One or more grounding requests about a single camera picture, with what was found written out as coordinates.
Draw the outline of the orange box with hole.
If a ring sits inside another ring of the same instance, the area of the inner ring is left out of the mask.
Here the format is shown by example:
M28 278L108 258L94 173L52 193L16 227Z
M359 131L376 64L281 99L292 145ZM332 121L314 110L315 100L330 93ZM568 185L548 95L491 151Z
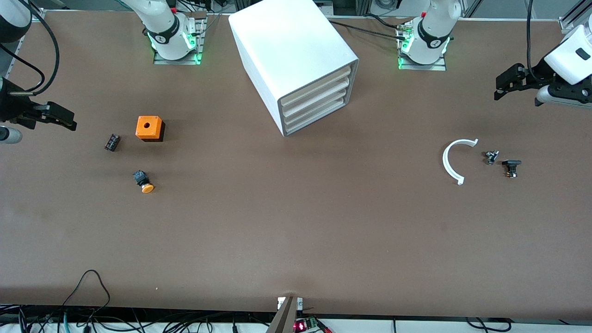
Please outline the orange box with hole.
M135 136L143 142L163 142L165 129L159 116L138 116Z

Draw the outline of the circuit board with red light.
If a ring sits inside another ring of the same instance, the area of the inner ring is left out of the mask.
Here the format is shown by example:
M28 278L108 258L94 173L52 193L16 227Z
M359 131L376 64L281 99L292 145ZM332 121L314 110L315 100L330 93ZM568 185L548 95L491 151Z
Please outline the circuit board with red light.
M293 325L294 333L305 333L319 328L317 319L313 316L295 320Z

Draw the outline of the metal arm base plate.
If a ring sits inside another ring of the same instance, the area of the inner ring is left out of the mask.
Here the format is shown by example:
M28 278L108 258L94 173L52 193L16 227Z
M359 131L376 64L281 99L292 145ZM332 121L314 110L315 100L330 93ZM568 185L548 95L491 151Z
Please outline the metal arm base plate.
M154 49L155 65L201 64L207 17L195 19L183 13L169 15L169 27L161 32L146 29Z
M397 42L398 68L412 70L446 70L444 54L450 36L432 37L421 32L421 17L416 17L397 32L402 40Z

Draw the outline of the orange push button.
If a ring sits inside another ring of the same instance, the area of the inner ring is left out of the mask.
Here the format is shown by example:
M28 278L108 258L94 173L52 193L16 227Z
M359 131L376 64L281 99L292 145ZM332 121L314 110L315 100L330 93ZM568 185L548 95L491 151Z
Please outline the orange push button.
M154 185L150 182L148 175L144 171L138 170L133 173L133 179L135 179L136 184L143 193L149 193L154 190Z

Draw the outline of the black switch part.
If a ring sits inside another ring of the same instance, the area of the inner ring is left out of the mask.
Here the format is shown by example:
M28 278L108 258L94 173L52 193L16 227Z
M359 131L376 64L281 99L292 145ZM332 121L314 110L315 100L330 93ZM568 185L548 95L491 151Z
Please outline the black switch part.
M504 160L501 163L506 168L506 176L509 179L517 177L517 167L522 164L521 160Z

